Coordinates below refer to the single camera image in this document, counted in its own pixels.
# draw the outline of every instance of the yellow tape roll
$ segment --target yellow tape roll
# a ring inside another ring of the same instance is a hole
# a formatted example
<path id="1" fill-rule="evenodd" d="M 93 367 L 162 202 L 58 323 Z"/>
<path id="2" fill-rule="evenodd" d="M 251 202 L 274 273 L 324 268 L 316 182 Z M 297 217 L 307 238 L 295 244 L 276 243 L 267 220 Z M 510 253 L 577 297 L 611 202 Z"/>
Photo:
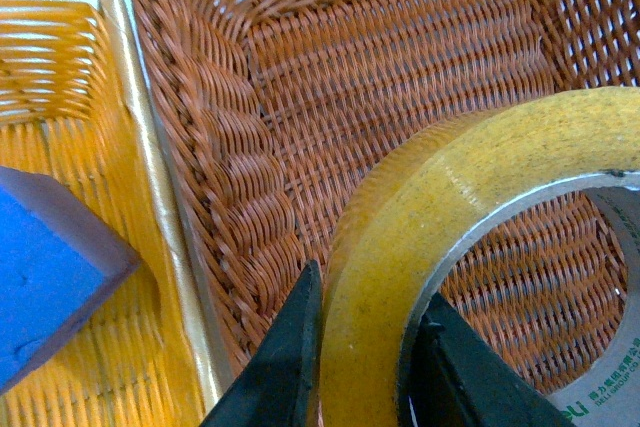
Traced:
<path id="1" fill-rule="evenodd" d="M 537 191 L 541 201 L 575 190 L 570 179 L 637 185 L 638 139 L 640 89 L 611 87 L 468 115 L 388 156 L 338 226 L 320 371 L 325 425 L 397 426 L 406 345 L 447 274 L 438 266 L 457 260 L 443 259 Z"/>

